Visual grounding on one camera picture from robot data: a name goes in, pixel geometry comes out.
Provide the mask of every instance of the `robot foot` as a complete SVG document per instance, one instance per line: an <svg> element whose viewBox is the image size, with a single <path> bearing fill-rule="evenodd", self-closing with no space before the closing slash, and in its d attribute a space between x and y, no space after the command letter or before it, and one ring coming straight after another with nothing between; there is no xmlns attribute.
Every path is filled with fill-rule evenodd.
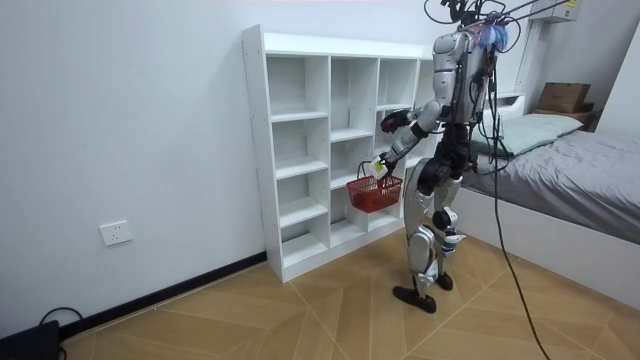
<svg viewBox="0 0 640 360"><path fill-rule="evenodd" d="M447 272L445 271L442 275L438 276L436 279L436 283L440 285L442 290L451 291L453 290L453 279Z"/></svg>
<svg viewBox="0 0 640 360"><path fill-rule="evenodd" d="M427 295L426 298L422 299L415 289L407 289L401 286L396 286L393 288L393 295L399 300L422 309L429 314L433 314L436 312L436 300L429 295Z"/></svg>

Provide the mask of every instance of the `robot leg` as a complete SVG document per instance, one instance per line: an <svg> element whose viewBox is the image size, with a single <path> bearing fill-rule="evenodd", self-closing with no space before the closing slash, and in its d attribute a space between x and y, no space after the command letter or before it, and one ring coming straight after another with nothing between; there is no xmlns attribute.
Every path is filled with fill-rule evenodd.
<svg viewBox="0 0 640 360"><path fill-rule="evenodd" d="M435 300L427 295L427 287L438 278L438 261L435 236L422 221L433 201L433 192L425 194L418 189L418 180L427 159L416 165L406 185L404 200L404 221L407 232L407 259L413 280L413 289L400 286L393 288L393 294L400 300L416 306L428 313L436 311Z"/></svg>
<svg viewBox="0 0 640 360"><path fill-rule="evenodd" d="M453 289L453 280L446 272L445 259L453 255L456 245L464 238L464 235L456 232L458 215L450 207L461 183L462 177L449 178L444 186L435 189L435 211L432 220L435 226L436 254L440 271L436 282L442 289L448 291Z"/></svg>

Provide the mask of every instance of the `black baseboard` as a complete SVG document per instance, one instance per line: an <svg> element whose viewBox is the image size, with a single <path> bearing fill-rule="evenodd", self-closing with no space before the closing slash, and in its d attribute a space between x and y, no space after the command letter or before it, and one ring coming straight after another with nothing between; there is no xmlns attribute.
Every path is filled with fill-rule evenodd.
<svg viewBox="0 0 640 360"><path fill-rule="evenodd" d="M229 276L240 270L244 270L266 260L267 253L263 251L261 253L249 256L248 258L223 266L219 269L209 271L208 273L204 273L173 286L169 286L168 288L158 290L154 293L145 295L135 300L131 300L122 305L118 305L97 314L87 316L82 320L78 320L60 327L60 340L64 341L83 331L93 329L97 326L106 324L110 321L132 314L136 311L140 311L154 304L176 297L187 291L197 289L201 286L207 285L213 281L222 279L225 276Z"/></svg>

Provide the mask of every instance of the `white bookshelf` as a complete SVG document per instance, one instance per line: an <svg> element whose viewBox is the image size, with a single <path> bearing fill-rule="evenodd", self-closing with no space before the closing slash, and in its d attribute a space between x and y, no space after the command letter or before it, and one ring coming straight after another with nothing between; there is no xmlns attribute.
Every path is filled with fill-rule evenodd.
<svg viewBox="0 0 640 360"><path fill-rule="evenodd" d="M346 184L361 161L387 151L386 114L433 94L431 49L422 45L243 33L267 257L282 281L403 226L402 205L366 214ZM437 139L394 173L406 178Z"/></svg>

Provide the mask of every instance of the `humanoid robot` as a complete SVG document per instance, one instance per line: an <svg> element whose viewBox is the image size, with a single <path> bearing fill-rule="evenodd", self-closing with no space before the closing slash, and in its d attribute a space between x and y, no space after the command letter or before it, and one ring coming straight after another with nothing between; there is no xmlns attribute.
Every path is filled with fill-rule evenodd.
<svg viewBox="0 0 640 360"><path fill-rule="evenodd" d="M440 127L444 129L433 158L420 160L405 184L407 258L414 288L393 289L398 299L428 313L436 311L436 302L427 295L427 287L435 282L450 291L454 286L444 259L453 255L464 236L456 231L458 216L451 203L465 169L474 162L471 130L482 121L487 93L495 93L497 55L507 42L504 28L510 21L517 21L509 16L513 10L482 14L481 10L469 12L465 1L442 2L447 3L452 20L461 20L461 25L456 32L440 36L434 43L435 97L422 108L396 111L382 121L384 132L395 133L405 128L391 148L369 166L377 179L389 176L396 163L420 140ZM433 227L423 224L432 203Z"/></svg>

